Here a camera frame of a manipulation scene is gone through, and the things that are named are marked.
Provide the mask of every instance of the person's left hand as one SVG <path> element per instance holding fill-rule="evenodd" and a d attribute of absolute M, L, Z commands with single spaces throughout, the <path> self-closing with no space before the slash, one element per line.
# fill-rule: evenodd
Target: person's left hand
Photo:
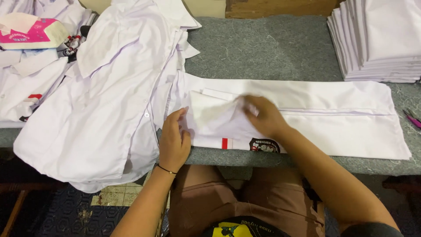
<path fill-rule="evenodd" d="M 180 135 L 178 121 L 183 119 L 186 109 L 179 109 L 168 115 L 162 127 L 159 142 L 160 166 L 166 170 L 177 173 L 184 165 L 190 153 L 190 133 L 186 130 Z"/>

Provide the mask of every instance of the person's right hand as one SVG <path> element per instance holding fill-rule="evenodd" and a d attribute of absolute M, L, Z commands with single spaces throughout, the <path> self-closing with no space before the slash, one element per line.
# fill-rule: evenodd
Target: person's right hand
<path fill-rule="evenodd" d="M 251 124 L 266 137 L 276 139 L 276 137 L 289 129 L 290 126 L 287 124 L 282 114 L 278 111 L 278 108 L 267 98 L 253 95 L 242 96 L 246 102 L 243 108 L 245 115 Z M 259 114 L 255 116 L 250 110 L 247 104 L 251 104 L 257 108 Z"/>

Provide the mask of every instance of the wooden board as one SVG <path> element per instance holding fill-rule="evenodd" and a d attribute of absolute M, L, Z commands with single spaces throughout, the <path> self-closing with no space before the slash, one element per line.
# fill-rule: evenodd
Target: wooden board
<path fill-rule="evenodd" d="M 226 0 L 226 18 L 256 19 L 292 14 L 329 16 L 343 0 Z"/>

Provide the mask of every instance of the black string bracelet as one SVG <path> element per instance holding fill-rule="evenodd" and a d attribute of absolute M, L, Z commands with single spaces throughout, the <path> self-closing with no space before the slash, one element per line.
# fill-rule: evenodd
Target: black string bracelet
<path fill-rule="evenodd" d="M 166 170 L 166 169 L 164 169 L 164 168 L 162 168 L 159 164 L 157 164 L 157 166 L 159 167 L 159 168 L 161 168 L 161 169 L 163 169 L 163 170 L 165 170 L 165 171 L 167 171 L 167 172 L 169 172 L 170 174 L 177 174 L 177 173 L 174 173 L 174 172 L 172 172 L 172 171 L 169 171 L 169 170 Z"/>

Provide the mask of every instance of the gray felt table surface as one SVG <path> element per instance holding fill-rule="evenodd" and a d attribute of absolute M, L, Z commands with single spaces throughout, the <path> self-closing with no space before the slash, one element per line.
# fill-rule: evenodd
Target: gray felt table surface
<path fill-rule="evenodd" d="M 321 16 L 271 16 L 261 19 L 198 17 L 202 28 L 189 33 L 201 53 L 186 61 L 186 71 L 203 78 L 292 81 L 342 81 L 338 61 Z M 410 161 L 333 157 L 352 173 L 421 174 L 421 134 L 403 116 L 408 107 L 421 115 L 421 85 L 388 83 Z M 19 129 L 0 129 L 0 147 L 10 147 Z M 192 147 L 188 164 L 289 166 L 286 154 Z"/>

